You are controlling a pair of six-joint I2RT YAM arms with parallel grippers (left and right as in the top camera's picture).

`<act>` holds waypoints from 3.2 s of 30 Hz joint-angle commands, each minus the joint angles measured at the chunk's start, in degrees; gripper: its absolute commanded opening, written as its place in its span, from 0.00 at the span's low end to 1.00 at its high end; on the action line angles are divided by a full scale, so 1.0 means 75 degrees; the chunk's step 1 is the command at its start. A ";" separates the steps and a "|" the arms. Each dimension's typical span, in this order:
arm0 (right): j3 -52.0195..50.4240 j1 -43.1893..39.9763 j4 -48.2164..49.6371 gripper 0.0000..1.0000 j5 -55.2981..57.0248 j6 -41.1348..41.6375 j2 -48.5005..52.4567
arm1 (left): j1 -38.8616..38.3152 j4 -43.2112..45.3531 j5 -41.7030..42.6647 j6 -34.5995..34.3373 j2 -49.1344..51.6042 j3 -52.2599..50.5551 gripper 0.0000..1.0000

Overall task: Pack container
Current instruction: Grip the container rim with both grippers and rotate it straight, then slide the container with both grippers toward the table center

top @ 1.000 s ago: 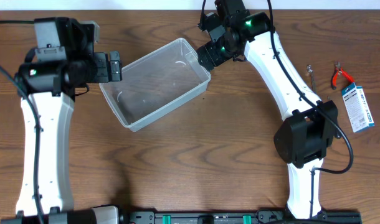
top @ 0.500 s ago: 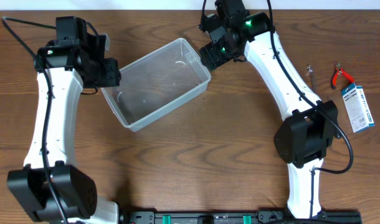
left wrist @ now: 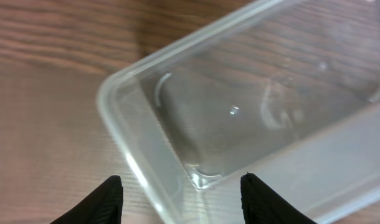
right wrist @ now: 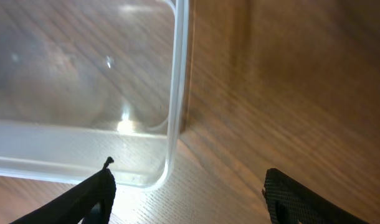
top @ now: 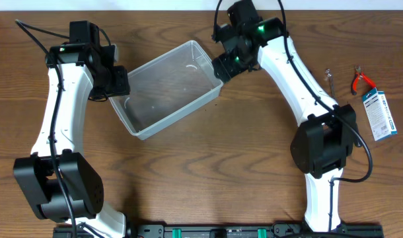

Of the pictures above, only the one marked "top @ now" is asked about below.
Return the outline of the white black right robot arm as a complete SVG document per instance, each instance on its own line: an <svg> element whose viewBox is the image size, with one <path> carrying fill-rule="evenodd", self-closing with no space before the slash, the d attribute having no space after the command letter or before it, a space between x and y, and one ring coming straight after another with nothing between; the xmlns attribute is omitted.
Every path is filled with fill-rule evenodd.
<svg viewBox="0 0 403 238"><path fill-rule="evenodd" d="M264 20L251 1L237 1L227 10L230 22L215 24L212 38L225 51L213 59L216 78L227 83L258 65L273 79L297 121L291 156L304 173L307 210L304 220L313 232L334 231L338 215L338 178L351 155L355 112L321 88L298 56L278 18Z"/></svg>

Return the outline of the white teal screwdriver box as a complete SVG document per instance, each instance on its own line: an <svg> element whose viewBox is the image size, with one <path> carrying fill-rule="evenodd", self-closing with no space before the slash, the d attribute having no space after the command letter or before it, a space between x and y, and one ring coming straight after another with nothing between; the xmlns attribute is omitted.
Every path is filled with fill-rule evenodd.
<svg viewBox="0 0 403 238"><path fill-rule="evenodd" d="M398 133L383 91L373 88L362 96L362 101L375 141Z"/></svg>

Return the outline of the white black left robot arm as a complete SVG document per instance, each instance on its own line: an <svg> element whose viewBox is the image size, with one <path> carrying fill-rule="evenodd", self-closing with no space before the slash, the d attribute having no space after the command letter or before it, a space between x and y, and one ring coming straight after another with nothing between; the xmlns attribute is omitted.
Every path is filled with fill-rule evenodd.
<svg viewBox="0 0 403 238"><path fill-rule="evenodd" d="M73 21L64 43L44 50L49 93L38 139L18 158L14 177L38 219L58 224L54 237L134 237L127 217L104 199L101 177L83 156L87 103L130 91L114 44L103 29Z"/></svg>

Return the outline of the silver offset ring wrench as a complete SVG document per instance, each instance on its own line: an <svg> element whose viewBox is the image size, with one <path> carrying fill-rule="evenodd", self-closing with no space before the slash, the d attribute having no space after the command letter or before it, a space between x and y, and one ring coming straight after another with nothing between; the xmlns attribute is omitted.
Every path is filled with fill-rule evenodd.
<svg viewBox="0 0 403 238"><path fill-rule="evenodd" d="M324 80L328 82L328 84L330 86L331 97L334 99L335 98L334 81L333 81L333 74L330 69L326 69L324 71Z"/></svg>

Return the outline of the clear plastic container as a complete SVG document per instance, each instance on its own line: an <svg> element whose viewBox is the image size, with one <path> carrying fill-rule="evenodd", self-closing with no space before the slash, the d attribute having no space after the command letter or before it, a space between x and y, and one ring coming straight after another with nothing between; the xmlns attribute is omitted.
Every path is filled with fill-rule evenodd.
<svg viewBox="0 0 403 238"><path fill-rule="evenodd" d="M223 82L190 40L128 73L130 93L109 99L128 132L145 140L219 96Z"/></svg>

